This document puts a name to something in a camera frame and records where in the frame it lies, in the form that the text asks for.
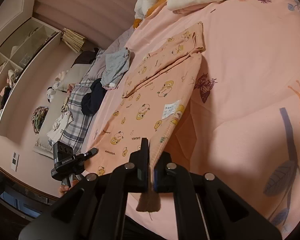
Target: plaid blanket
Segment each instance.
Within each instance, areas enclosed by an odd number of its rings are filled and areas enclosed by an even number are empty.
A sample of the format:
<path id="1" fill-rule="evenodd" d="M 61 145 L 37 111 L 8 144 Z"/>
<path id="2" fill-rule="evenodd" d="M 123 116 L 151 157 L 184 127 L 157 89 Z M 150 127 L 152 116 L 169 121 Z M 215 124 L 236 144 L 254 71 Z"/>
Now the plaid blanket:
<path id="1" fill-rule="evenodd" d="M 98 51 L 96 60 L 103 54 L 104 50 L 100 49 Z M 70 112 L 73 115 L 73 121 L 68 124 L 66 129 L 63 131 L 63 135 L 60 138 L 62 143 L 69 145 L 73 148 L 73 153 L 78 154 L 81 151 L 81 147 L 84 141 L 84 138 L 87 134 L 90 122 L 92 120 L 92 115 L 84 115 L 81 111 L 81 101 L 85 94 L 90 93 L 90 86 L 94 80 L 88 78 L 89 71 L 94 65 L 92 62 L 88 72 L 82 78 L 80 83 L 77 83 L 71 93 L 71 96 L 68 101 L 68 107 Z M 49 144 L 53 146 L 55 143 L 51 139 L 48 140 Z"/>

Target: metal screw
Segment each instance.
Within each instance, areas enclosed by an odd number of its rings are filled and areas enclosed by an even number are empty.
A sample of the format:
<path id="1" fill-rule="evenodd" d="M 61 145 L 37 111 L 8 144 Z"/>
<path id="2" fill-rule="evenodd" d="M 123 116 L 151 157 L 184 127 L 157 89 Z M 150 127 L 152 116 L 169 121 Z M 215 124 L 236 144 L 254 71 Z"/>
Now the metal screw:
<path id="1" fill-rule="evenodd" d="M 86 176 L 87 181 L 94 181 L 97 179 L 97 175 L 95 173 L 90 173 Z"/>
<path id="2" fill-rule="evenodd" d="M 168 163 L 167 164 L 167 168 L 169 170 L 174 170 L 177 167 L 177 165 L 175 163 Z"/>
<path id="3" fill-rule="evenodd" d="M 133 163 L 126 163 L 126 164 L 124 165 L 124 167 L 125 167 L 127 170 L 131 170 L 131 169 L 134 168 L 134 164 L 133 164 Z"/>
<path id="4" fill-rule="evenodd" d="M 212 173 L 206 173 L 204 175 L 206 180 L 214 180 L 215 179 L 215 175 L 213 175 Z"/>

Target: clothing tag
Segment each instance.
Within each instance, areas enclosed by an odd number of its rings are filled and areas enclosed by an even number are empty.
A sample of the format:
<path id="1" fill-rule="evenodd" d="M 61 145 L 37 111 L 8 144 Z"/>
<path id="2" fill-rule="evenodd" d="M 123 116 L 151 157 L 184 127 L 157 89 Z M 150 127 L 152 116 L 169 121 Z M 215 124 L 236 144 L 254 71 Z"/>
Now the clothing tag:
<path id="1" fill-rule="evenodd" d="M 162 113 L 162 118 L 161 119 L 165 119 L 169 115 L 174 114 L 176 112 L 176 109 L 177 109 L 179 103 L 180 103 L 180 100 L 174 102 L 173 104 L 164 105 L 164 109 L 163 109 L 163 113 Z"/>

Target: white shelf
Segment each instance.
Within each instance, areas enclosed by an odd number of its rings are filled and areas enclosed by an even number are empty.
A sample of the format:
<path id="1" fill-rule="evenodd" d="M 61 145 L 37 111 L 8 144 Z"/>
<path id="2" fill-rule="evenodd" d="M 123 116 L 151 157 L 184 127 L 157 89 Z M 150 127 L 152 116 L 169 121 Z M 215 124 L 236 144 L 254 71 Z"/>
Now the white shelf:
<path id="1" fill-rule="evenodd" d="M 41 26 L 19 46 L 16 52 L 12 55 L 11 61 L 21 68 L 26 67 L 33 56 L 51 38 L 53 33 L 53 30 L 50 30 L 45 26 Z"/>
<path id="2" fill-rule="evenodd" d="M 40 52 L 31 60 L 26 69 L 24 69 L 22 75 L 19 77 L 18 82 L 13 87 L 10 96 L 5 103 L 3 112 L 0 118 L 0 135 L 6 136 L 7 130 L 9 128 L 9 123 L 13 117 L 13 111 L 15 106 L 18 104 L 19 98 L 22 97 L 23 92 L 28 87 L 28 83 L 40 67 L 41 63 L 50 55 L 50 53 L 58 46 L 60 43 L 61 32 L 54 36 L 41 50 Z"/>
<path id="3" fill-rule="evenodd" d="M 30 18 L 0 46 L 0 65 L 6 62 L 0 73 L 0 92 L 8 85 L 7 78 L 10 69 L 18 69 L 21 72 L 0 116 L 0 135 L 6 135 L 15 106 L 40 64 L 59 44 L 60 38 L 59 30 L 35 18 Z"/>

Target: human hand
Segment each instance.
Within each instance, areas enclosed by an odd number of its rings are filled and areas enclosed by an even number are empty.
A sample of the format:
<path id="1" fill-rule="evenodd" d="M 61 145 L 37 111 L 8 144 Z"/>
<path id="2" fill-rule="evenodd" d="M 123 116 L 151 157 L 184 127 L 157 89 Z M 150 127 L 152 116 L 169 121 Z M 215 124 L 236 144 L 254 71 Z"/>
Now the human hand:
<path id="1" fill-rule="evenodd" d="M 60 195 L 60 197 L 62 197 L 65 193 L 67 193 L 70 189 L 72 189 L 78 183 L 79 183 L 79 181 L 77 179 L 75 179 L 75 180 L 71 181 L 71 187 L 70 188 L 69 188 L 69 186 L 61 185 L 59 187 L 59 195 Z"/>

